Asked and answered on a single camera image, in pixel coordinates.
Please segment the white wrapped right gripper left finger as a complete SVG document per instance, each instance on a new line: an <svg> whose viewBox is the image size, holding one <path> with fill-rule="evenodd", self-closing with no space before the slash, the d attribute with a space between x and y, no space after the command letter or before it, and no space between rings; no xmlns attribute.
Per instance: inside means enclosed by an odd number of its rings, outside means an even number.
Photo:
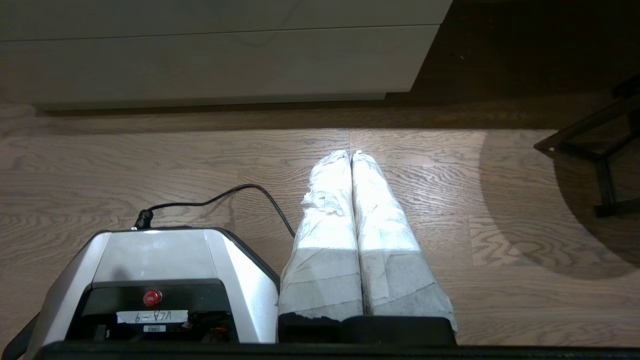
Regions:
<svg viewBox="0 0 640 360"><path fill-rule="evenodd" d="M364 314L349 153L311 169L302 219L281 276L278 314L345 321Z"/></svg>

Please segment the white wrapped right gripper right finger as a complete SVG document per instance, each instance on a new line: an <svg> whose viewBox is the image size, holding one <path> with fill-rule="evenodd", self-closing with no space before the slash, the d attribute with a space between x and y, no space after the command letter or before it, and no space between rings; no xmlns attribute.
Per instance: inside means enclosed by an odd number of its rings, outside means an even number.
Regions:
<svg viewBox="0 0 640 360"><path fill-rule="evenodd" d="M402 205L374 157L351 157L353 207L365 313L370 316L435 317L458 322Z"/></svg>

